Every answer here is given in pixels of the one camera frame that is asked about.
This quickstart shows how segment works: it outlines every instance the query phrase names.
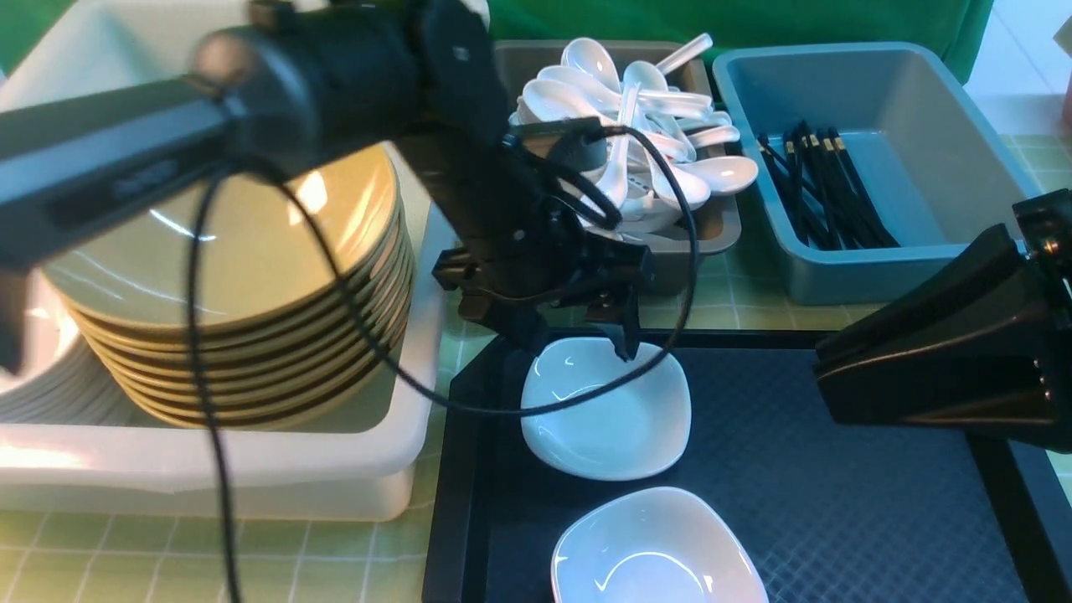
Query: white plate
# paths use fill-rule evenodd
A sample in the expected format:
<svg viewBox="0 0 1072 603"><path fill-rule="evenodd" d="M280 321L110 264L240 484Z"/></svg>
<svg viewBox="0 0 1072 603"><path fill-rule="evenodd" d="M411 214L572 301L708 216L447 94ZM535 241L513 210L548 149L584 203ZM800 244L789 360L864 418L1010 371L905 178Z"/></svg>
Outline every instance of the white plate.
<svg viewBox="0 0 1072 603"><path fill-rule="evenodd" d="M551 558L557 603L768 603L725 521L680 488L626 495L570 526Z"/></svg>

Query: blue plastic bin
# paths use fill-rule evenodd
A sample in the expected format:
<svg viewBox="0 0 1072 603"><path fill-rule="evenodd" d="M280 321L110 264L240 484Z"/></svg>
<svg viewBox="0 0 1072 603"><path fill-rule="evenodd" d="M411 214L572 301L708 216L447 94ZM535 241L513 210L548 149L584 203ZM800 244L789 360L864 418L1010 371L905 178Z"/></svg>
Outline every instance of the blue plastic bin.
<svg viewBox="0 0 1072 603"><path fill-rule="evenodd" d="M904 43L734 50L713 67L780 247L789 296L804 305L889 302L955 258L1011 206L1038 194L997 133L932 52ZM801 120L836 128L902 248L820 251L793 234L756 136L781 148Z"/></svg>

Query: black chopstick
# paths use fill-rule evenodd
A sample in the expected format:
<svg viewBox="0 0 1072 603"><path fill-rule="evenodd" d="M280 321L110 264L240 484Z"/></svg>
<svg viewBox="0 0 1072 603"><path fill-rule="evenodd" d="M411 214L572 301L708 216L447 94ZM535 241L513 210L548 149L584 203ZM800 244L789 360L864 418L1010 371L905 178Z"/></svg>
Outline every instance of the black chopstick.
<svg viewBox="0 0 1072 603"><path fill-rule="evenodd" d="M819 202L819 206L822 208L822 218L827 224L827 232L830 233L830 240L834 246L834 249L838 250L845 247L844 244L847 240L851 240L851 237L848 236L848 233L843 232L843 224L839 223L840 221L837 219L834 204L830 198L827 185L823 181L822 170L817 163L816 157L812 151L810 135L812 132L805 121L802 121L800 126L796 127L796 131L793 132L793 139L799 153L798 161L801 161L801 165L807 170L812 183L815 185L815 188L819 193L816 201Z"/></svg>
<svg viewBox="0 0 1072 603"><path fill-rule="evenodd" d="M786 174L778 168L778 164L775 161L773 153L768 150L768 145L761 145L759 152L763 156L763 162L766 164L766 170L771 173L771 179L774 180L774 188L778 191L778 197L781 200L781 207L786 210L786 217L789 218L789 223L793 227L793 234L796 235L796 240L807 245L807 233L804 231L803 221L801 221L800 217L800 208L793 200L791 185L788 181Z"/></svg>
<svg viewBox="0 0 1072 603"><path fill-rule="evenodd" d="M883 247L900 247L897 239L890 234L887 230L885 224L882 223L882 219L879 218L878 211L875 209L875 203L872 202L870 195L867 193L867 189L864 187L863 179L860 178L860 173L857 171L855 164L852 162L852 158L849 156L848 149L845 147L845 141L842 139L842 135L837 132L837 129L830 129L831 142L834 145L834 150L837 155L837 159L845 170L845 174L848 176L849 181L852 182L853 189L855 189L857 196L860 200L860 207L863 212L869 218L868 222L875 230L875 234L878 236Z"/></svg>
<svg viewBox="0 0 1072 603"><path fill-rule="evenodd" d="M834 242L837 240L836 235L831 234L823 226L819 216L804 201L804 192L808 191L813 195L815 204L819 205L819 193L809 182L804 180L804 165L800 153L796 152L792 133L787 132L781 139L786 147L786 162L790 165L790 175L793 180L793 196L796 201L796 206L800 208L799 217L803 222L804 231L808 233L808 236L819 250L834 251L838 249L838 246Z"/></svg>
<svg viewBox="0 0 1072 603"><path fill-rule="evenodd" d="M834 150L834 143L818 131L813 136L813 143L818 145L817 157L823 164L825 181L829 185L831 195L836 200L836 208L844 217L846 230L855 239L859 247L864 249L877 249L882 247L878 235L870 223L869 216L861 208L861 201L852 190L837 153Z"/></svg>

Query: black tray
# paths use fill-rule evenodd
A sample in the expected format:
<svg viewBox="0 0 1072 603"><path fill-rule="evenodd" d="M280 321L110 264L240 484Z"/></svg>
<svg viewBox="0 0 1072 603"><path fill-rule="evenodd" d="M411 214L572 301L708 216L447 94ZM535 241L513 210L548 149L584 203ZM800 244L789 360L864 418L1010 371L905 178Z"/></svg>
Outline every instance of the black tray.
<svg viewBox="0 0 1072 603"><path fill-rule="evenodd" d="M772 603L1072 601L1072 506L1045 452L954 431L835 425L810 370L823 335L683 336L674 355L693 396L688 448L638 482L566 475L528 451L517 420L448 414L425 603L549 603L562 532L656 485L711 504ZM450 396L517 408L528 365L495 340Z"/></svg>

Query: plastic container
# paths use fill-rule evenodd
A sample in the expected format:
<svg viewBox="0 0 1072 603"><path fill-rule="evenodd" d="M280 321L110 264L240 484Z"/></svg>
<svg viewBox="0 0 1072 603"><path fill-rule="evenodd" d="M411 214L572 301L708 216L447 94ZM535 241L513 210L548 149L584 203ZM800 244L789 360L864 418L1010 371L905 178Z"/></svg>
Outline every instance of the plastic container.
<svg viewBox="0 0 1072 603"><path fill-rule="evenodd" d="M0 89L0 111L174 76L203 34L243 20L241 0L77 2ZM455 236L391 155L419 262L400 362L433 385L445 296L431 269ZM303 432L226 432L239 514L388 520L402 513L430 402L387 371L367 392L367 403ZM126 427L0 425L0 508L215 514L205 432L146 427L143 415Z"/></svg>
<svg viewBox="0 0 1072 603"><path fill-rule="evenodd" d="M559 64L567 40L509 40L495 45L498 74L511 99L521 95L525 84L536 77L545 67ZM681 47L673 42L601 42L614 59L614 65L624 70L632 61L657 63ZM703 61L694 60L671 73L671 86L688 92L711 95L711 84ZM701 159L712 155L712 148L701 149ZM712 197L703 207L693 212L700 239L700 261L729 249L741 237L741 216L735 196ZM685 289L688 278L688 235L681 226L670 226L656 233L630 235L647 245L655 258L655 281L644 293L675 295Z"/></svg>
<svg viewBox="0 0 1072 603"><path fill-rule="evenodd" d="M756 48L727 53L713 70L744 155L760 166L758 193L794 302L889 302L987 226L1019 236L1011 206L1037 189L929 50L895 42ZM802 119L837 128L902 248L819 251L795 238L756 136L780 148Z"/></svg>

